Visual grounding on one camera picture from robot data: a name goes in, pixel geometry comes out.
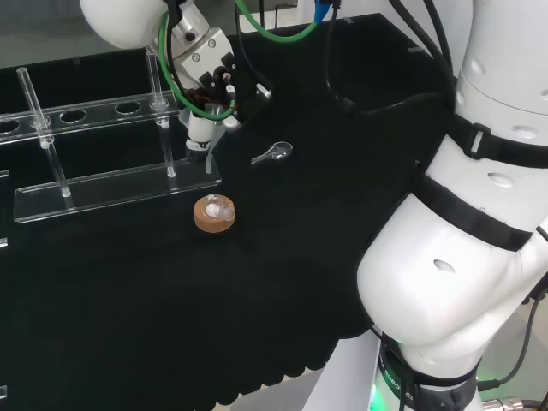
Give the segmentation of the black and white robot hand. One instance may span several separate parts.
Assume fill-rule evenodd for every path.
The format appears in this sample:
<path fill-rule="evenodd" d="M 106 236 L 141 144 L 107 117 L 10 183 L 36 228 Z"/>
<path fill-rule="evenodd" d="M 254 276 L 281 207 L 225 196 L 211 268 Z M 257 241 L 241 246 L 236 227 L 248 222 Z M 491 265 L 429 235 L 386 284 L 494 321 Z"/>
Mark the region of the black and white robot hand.
<path fill-rule="evenodd" d="M 186 122 L 186 148 L 192 160 L 201 161 L 223 133 L 239 125 L 236 109 L 236 64 L 232 45 L 224 32 L 210 27 L 196 5 L 180 6 L 181 19 L 166 37 L 171 45 L 168 64 L 179 93 L 196 109 Z"/>

